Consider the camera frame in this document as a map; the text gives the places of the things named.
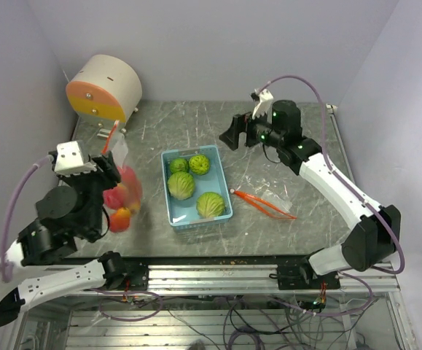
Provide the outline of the clear zip bag orange zipper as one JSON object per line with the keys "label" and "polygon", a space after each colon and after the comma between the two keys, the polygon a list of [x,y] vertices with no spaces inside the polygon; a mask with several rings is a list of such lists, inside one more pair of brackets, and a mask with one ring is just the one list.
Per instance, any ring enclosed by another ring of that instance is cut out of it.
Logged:
{"label": "clear zip bag orange zipper", "polygon": [[129,149],[119,120],[109,131],[101,154],[107,155],[109,152],[120,173],[120,182],[103,192],[103,202],[111,212],[106,214],[109,231],[121,233],[130,227],[132,217],[140,212],[143,189],[136,172],[126,164]]}

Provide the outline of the dark red apple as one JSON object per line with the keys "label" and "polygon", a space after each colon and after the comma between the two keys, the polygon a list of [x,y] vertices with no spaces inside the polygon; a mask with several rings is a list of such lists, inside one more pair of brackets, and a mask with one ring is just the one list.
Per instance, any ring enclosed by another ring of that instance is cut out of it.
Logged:
{"label": "dark red apple", "polygon": [[126,189],[125,204],[127,206],[140,203],[143,196],[143,189],[136,172],[129,166],[119,168],[121,185]]}

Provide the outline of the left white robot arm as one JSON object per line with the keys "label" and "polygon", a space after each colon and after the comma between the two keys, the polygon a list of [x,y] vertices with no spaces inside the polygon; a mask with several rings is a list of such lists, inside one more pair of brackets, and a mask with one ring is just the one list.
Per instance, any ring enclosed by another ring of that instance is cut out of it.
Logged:
{"label": "left white robot arm", "polygon": [[76,238],[90,243],[105,236],[110,221],[103,192],[120,183],[110,152],[96,157],[74,154],[61,186],[35,205],[36,219],[0,258],[0,327],[50,300],[84,289],[119,289],[126,280],[121,255],[107,252],[77,268],[48,273],[48,268],[77,251]]}

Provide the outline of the red orange bell pepper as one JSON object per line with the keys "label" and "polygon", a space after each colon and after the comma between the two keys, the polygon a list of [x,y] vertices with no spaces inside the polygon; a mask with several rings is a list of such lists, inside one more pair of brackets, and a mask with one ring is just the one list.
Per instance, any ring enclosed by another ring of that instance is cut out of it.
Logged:
{"label": "red orange bell pepper", "polygon": [[121,233],[130,227],[131,212],[128,208],[119,208],[109,216],[109,230]]}

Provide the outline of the large red apple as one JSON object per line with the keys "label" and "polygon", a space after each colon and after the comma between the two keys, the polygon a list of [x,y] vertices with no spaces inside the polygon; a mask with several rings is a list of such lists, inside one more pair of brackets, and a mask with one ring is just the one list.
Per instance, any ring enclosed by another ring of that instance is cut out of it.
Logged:
{"label": "large red apple", "polygon": [[106,207],[112,210],[118,210],[124,206],[125,188],[116,186],[110,190],[103,191],[103,202]]}

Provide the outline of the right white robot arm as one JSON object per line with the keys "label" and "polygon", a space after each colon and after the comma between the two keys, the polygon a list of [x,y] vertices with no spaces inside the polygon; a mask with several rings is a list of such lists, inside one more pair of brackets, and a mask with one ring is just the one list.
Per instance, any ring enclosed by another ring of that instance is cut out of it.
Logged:
{"label": "right white robot arm", "polygon": [[274,148],[285,166],[313,185],[337,209],[351,231],[341,244],[306,257],[298,272],[304,287],[317,287],[331,272],[377,268],[380,261],[398,252],[398,208],[379,204],[338,171],[321,146],[304,136],[301,111],[295,102],[276,101],[271,111],[260,117],[251,112],[237,114],[219,138],[236,150],[241,133],[246,135],[246,147],[261,144]]}

